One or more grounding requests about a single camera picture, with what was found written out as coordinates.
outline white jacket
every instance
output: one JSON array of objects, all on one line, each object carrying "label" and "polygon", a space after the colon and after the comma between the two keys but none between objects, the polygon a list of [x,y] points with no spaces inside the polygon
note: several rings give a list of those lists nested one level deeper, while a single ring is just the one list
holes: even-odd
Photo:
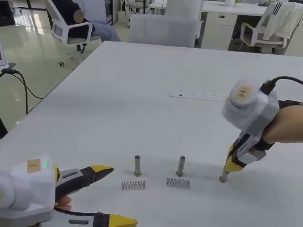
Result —
[{"label": "white jacket", "polygon": [[303,14],[303,4],[294,2],[277,2],[272,11],[263,39],[269,40],[272,35],[290,39]]}]

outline label sticker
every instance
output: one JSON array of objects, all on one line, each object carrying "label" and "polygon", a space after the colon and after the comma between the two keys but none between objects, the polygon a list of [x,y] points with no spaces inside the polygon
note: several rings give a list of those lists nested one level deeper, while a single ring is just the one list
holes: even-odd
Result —
[{"label": "label sticker", "polygon": [[27,173],[35,173],[41,171],[41,160],[40,159],[34,159],[34,160],[28,160],[27,161]]},{"label": "label sticker", "polygon": [[248,86],[241,86],[236,93],[236,100],[245,102],[250,97],[251,89]]}]

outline cable on floor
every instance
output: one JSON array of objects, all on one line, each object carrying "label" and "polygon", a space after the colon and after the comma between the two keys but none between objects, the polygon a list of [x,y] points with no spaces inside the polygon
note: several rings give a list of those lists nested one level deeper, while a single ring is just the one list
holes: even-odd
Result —
[{"label": "cable on floor", "polygon": [[27,90],[29,90],[30,93],[34,97],[36,97],[38,99],[42,99],[42,98],[34,95],[33,92],[27,87],[27,84],[25,82],[24,76],[19,71],[13,70],[13,69],[3,69],[3,70],[1,70],[1,73],[3,73],[3,74],[10,74],[10,75],[14,76],[15,78],[19,79],[19,81],[23,84],[24,91],[25,91],[25,112],[26,112],[26,115],[28,115],[29,111],[28,111],[28,92],[27,92]]}]

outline screw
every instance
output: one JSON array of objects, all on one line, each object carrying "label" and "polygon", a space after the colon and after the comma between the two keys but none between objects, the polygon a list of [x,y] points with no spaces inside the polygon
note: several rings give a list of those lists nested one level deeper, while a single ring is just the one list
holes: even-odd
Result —
[{"label": "screw", "polygon": [[222,175],[219,177],[220,182],[225,183],[227,181],[227,176],[229,172],[223,171]]},{"label": "screw", "polygon": [[134,157],[134,175],[135,176],[141,176],[141,170],[140,170],[140,156],[136,155]]},{"label": "screw", "polygon": [[183,176],[184,163],[185,163],[185,157],[181,156],[179,160],[178,170],[176,171],[178,177]]}]

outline chair armrest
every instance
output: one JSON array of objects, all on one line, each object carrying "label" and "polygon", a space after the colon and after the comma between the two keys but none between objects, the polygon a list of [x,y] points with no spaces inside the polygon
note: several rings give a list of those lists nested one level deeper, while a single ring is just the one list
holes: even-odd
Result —
[{"label": "chair armrest", "polygon": [[[68,40],[68,34],[69,34],[69,30],[71,28],[75,28],[75,27],[81,27],[81,26],[89,26],[89,32],[88,32],[88,35],[87,35],[87,39],[86,39],[86,43],[90,40],[90,37],[91,37],[91,33],[92,33],[92,29],[93,29],[93,25],[90,23],[90,22],[84,22],[84,23],[80,23],[80,24],[74,24],[74,25],[65,25],[63,24],[62,22],[60,21],[53,21],[53,35],[60,39],[62,43],[64,44],[67,44],[67,40]],[[58,26],[59,28],[62,29],[62,36],[59,36],[57,35],[55,32],[54,32],[54,28],[55,26]]]},{"label": "chair armrest", "polygon": [[81,27],[81,26],[87,26],[87,25],[89,26],[89,32],[87,34],[87,39],[85,41],[87,43],[88,41],[90,41],[91,33],[92,33],[92,30],[93,30],[93,24],[92,23],[84,22],[84,23],[75,24],[75,25],[68,25],[67,28],[68,28],[68,30],[70,30],[71,28],[74,28],[74,27]]},{"label": "chair armrest", "polygon": [[251,37],[251,46],[254,46],[258,37],[258,33],[256,33],[256,28],[251,26],[250,24],[247,23],[242,23],[241,25],[241,33],[240,33],[240,39],[244,41],[244,34],[245,34],[245,29],[248,27],[250,30],[252,30],[252,37]]}]

